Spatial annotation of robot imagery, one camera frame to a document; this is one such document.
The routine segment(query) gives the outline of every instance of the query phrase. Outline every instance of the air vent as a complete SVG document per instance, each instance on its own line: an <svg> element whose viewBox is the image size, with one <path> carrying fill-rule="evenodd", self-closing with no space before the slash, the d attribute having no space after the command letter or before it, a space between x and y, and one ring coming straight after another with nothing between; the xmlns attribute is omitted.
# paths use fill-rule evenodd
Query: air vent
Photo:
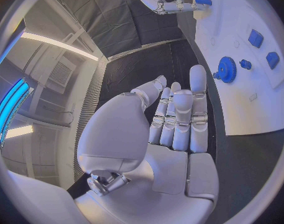
<svg viewBox="0 0 284 224"><path fill-rule="evenodd" d="M71 74L72 70L58 61L49 78L65 87Z"/></svg>

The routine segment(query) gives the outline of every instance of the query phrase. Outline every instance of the blue gear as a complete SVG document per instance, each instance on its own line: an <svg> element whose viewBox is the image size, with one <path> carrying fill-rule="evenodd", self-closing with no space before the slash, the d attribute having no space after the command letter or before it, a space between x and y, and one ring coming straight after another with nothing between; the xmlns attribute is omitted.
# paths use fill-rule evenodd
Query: blue gear
<svg viewBox="0 0 284 224"><path fill-rule="evenodd" d="M237 74L237 68L231 57L225 56L221 58L218 65L218 74L224 83L231 83L234 81Z"/></svg>

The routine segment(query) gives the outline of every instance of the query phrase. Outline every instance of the blue cube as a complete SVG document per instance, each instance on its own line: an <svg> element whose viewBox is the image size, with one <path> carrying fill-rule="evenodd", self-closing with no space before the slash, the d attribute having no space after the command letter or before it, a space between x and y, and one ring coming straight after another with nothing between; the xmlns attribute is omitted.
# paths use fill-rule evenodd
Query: blue cube
<svg viewBox="0 0 284 224"><path fill-rule="evenodd" d="M259 32L252 29L252 32L251 32L250 37L249 37L249 42L253 46L260 48L261 45L262 45L263 39L264 39L264 37Z"/></svg>
<svg viewBox="0 0 284 224"><path fill-rule="evenodd" d="M273 70L277 66L278 62L280 61L280 57L276 52L270 52L268 53L266 60L270 66L270 69Z"/></svg>

